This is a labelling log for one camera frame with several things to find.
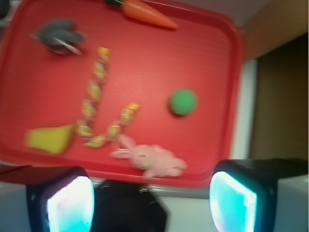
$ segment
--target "carrot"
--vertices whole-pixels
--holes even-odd
[[[131,18],[155,24],[162,27],[175,29],[178,27],[164,14],[140,0],[106,0],[107,3],[122,7],[123,13]]]

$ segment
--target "stuffed mouse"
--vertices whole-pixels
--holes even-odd
[[[81,55],[74,45],[84,41],[84,36],[80,32],[73,31],[75,26],[71,19],[53,20],[44,25],[35,38],[56,53],[65,54],[71,51]]]

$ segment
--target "cyan light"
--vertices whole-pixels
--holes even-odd
[[[47,200],[50,232],[88,232],[94,212],[92,181],[79,176]]]
[[[220,232],[253,232],[257,195],[226,172],[213,175],[210,207]]]

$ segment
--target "plastic tray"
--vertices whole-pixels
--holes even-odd
[[[142,171],[109,156],[112,146],[83,146],[74,138],[60,156],[25,147],[26,131],[76,122],[97,49],[111,59],[95,132],[106,131],[130,102],[140,110],[124,134],[138,144],[158,144],[184,159],[188,169],[148,183],[204,187],[215,164],[229,158],[237,103],[242,41],[225,16],[171,1],[145,1],[179,24],[177,30],[122,15],[102,0],[23,0],[7,29],[0,55],[0,160],[17,165],[80,165],[90,176],[142,182]],[[87,36],[82,56],[61,56],[31,37],[55,18],[71,18]],[[198,107],[185,117],[167,107],[171,94],[192,89]]]

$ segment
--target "stuffed bunny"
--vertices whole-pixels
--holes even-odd
[[[136,145],[135,141],[125,135],[119,136],[119,148],[111,156],[119,159],[130,159],[134,167],[145,170],[146,179],[152,177],[180,176],[187,165],[182,159],[158,145]]]

